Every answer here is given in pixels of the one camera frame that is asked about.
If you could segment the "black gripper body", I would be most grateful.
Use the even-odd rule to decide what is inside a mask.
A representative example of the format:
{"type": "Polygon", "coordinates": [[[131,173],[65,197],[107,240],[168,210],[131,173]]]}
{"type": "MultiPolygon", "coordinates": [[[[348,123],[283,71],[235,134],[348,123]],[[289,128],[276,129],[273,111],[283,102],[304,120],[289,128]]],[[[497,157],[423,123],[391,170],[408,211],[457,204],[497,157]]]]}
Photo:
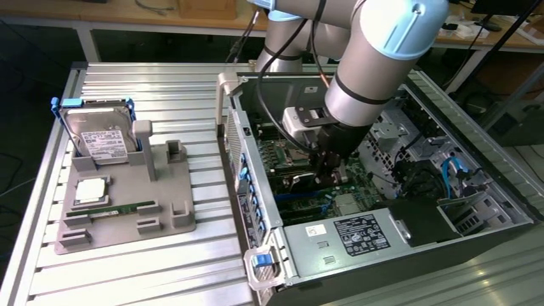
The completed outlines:
{"type": "Polygon", "coordinates": [[[319,151],[347,158],[355,152],[368,132],[369,125],[353,127],[336,123],[323,126],[317,133],[319,151]]]}

